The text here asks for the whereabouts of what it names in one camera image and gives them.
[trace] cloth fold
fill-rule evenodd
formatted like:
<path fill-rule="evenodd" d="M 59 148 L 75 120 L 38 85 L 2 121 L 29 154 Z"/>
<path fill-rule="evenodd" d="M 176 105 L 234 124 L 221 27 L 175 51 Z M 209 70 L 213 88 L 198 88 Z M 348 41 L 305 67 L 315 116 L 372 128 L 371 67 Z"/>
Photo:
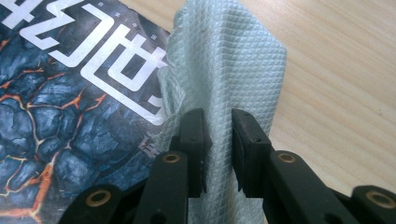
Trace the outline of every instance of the cloth fold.
<path fill-rule="evenodd" d="M 237 191 L 232 167 L 232 108 L 248 111 L 268 134 L 286 63 L 285 48 L 238 1 L 187 1 L 176 14 L 159 70 L 165 111 L 156 137 L 167 150 L 181 117 L 203 108 L 213 146 L 207 193 L 189 201 L 189 223 L 262 223 L 262 200 Z"/>

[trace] textured cloth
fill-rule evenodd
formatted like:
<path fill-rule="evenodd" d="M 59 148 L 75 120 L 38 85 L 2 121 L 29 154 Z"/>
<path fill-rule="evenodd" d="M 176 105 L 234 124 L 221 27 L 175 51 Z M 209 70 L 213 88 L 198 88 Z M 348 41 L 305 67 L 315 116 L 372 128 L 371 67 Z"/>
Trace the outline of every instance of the textured cloth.
<path fill-rule="evenodd" d="M 213 146 L 207 193 L 190 199 L 189 223 L 262 223 L 262 200 L 237 191 L 232 108 L 256 117 L 268 134 L 285 69 L 284 47 L 233 0 L 188 1 L 176 14 L 168 66 L 159 78 L 168 120 L 157 142 L 168 149 L 180 118 L 203 108 Z"/>

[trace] paper towel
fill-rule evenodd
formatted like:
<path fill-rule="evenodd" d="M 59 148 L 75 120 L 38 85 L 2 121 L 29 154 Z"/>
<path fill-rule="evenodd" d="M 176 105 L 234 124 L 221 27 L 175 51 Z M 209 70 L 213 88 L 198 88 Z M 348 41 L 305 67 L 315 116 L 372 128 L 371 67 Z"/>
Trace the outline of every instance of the paper towel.
<path fill-rule="evenodd" d="M 262 200 L 237 192 L 232 168 L 231 109 L 256 117 L 268 134 L 285 69 L 284 47 L 234 0 L 187 1 L 168 40 L 159 78 L 166 114 L 160 147 L 167 150 L 180 118 L 203 108 L 213 146 L 207 193 L 190 199 L 189 223 L 262 223 Z"/>

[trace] light wood tabletop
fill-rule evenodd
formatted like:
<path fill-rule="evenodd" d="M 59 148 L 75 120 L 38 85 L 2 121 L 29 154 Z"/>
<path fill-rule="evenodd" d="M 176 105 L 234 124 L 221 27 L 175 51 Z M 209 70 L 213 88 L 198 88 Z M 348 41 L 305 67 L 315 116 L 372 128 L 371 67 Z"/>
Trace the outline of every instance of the light wood tabletop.
<path fill-rule="evenodd" d="M 172 32 L 184 1 L 121 0 Z M 270 132 L 330 188 L 396 192 L 396 1 L 243 0 L 288 51 Z"/>

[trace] wooden table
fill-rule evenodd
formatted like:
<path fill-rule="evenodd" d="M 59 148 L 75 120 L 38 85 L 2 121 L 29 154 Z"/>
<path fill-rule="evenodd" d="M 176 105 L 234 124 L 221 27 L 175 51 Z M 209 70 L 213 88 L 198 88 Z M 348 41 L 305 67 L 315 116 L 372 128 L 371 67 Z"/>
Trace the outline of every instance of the wooden table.
<path fill-rule="evenodd" d="M 121 0 L 172 31 L 184 1 Z M 333 189 L 396 192 L 396 1 L 243 0 L 288 50 L 270 138 Z"/>

